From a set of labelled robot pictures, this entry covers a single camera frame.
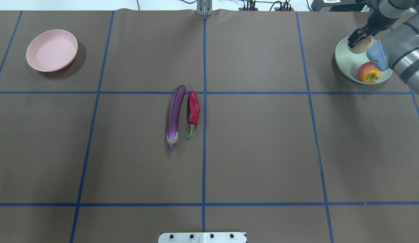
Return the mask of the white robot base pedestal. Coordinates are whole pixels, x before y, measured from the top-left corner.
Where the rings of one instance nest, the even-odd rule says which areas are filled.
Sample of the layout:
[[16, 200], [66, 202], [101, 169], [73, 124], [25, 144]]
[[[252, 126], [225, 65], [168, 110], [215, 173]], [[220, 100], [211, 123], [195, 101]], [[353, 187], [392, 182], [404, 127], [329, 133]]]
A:
[[243, 232], [162, 233], [159, 243], [247, 243]]

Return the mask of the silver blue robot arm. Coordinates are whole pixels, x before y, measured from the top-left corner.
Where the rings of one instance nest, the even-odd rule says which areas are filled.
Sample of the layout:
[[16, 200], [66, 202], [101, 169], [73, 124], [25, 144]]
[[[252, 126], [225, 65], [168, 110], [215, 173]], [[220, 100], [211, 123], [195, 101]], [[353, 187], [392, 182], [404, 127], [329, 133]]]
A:
[[[369, 0], [367, 24], [348, 38], [353, 53], [365, 53], [380, 71], [391, 69], [419, 96], [419, 0]], [[416, 14], [377, 43], [371, 39], [414, 9]]]

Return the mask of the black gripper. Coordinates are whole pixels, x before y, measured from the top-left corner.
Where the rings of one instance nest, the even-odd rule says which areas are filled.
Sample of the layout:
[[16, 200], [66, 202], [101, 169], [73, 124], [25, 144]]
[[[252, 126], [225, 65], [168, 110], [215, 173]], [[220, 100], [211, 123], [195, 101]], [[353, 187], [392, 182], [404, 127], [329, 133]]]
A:
[[380, 31], [389, 29], [400, 17], [402, 9], [395, 7], [370, 7], [370, 16], [367, 18], [367, 24], [356, 29], [348, 37], [348, 46], [352, 49], [364, 49], [372, 43], [372, 36]]

